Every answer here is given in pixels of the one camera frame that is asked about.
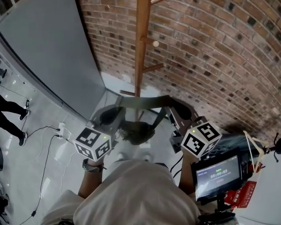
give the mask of red label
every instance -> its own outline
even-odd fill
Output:
[[[251,200],[254,189],[256,187],[256,182],[247,181],[247,183],[237,191],[228,191],[225,197],[225,202],[233,205],[232,208],[246,208]]]

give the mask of wrist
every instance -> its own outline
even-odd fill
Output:
[[[103,170],[103,163],[98,163],[89,159],[85,159],[82,163],[82,167],[84,170],[90,173],[100,173]]]

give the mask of black device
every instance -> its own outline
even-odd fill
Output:
[[[216,157],[201,160],[191,165],[196,189],[196,200],[202,205],[217,201],[215,213],[199,216],[202,224],[220,224],[235,216],[229,212],[231,205],[225,205],[228,190],[238,190],[243,184],[241,155],[239,148]]]

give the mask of screen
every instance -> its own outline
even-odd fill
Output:
[[[240,177],[237,156],[210,167],[196,171],[197,198],[208,195],[211,190],[226,185]]]

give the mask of white cube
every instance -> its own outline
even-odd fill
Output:
[[[78,153],[98,161],[111,150],[111,137],[93,128],[84,127],[74,144]]]
[[[221,136],[213,123],[205,122],[188,129],[181,146],[200,158],[215,147]]]

